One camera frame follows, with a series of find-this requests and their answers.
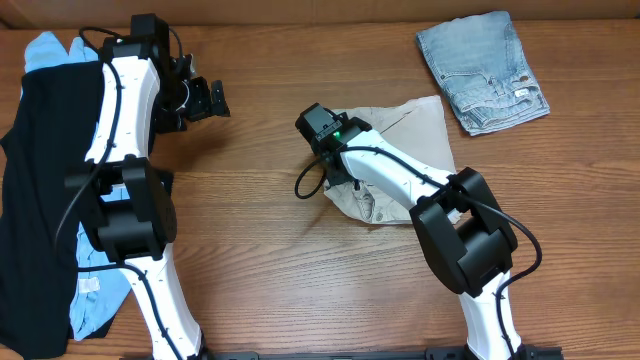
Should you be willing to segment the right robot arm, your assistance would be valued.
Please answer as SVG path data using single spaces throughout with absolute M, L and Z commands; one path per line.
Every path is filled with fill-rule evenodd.
M 425 260 L 458 295 L 467 326 L 464 345 L 431 348 L 428 359 L 525 359 L 504 285 L 516 236 L 484 178 L 427 166 L 388 143 L 362 119 L 320 104 L 295 122 L 324 177 L 364 181 L 408 210 Z

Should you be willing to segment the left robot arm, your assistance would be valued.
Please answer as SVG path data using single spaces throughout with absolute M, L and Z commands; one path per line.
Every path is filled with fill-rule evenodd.
M 104 84 L 98 123 L 82 167 L 64 184 L 74 196 L 91 246 L 131 285 L 152 340 L 154 359 L 210 359 L 174 263 L 177 217 L 168 181 L 149 160 L 158 134 L 227 117 L 221 81 L 197 75 L 194 58 L 173 56 L 178 37 L 153 13 L 131 18 L 130 32 L 108 30 L 99 57 Z

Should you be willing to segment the beige khaki shorts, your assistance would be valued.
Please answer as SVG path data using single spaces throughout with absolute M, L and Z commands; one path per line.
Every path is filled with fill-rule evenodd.
M 368 122 L 388 143 L 418 161 L 450 173 L 456 171 L 439 96 L 412 99 L 396 107 L 358 107 L 344 112 Z M 367 224 L 411 222 L 408 210 L 366 182 L 325 182 L 323 193 L 346 216 Z

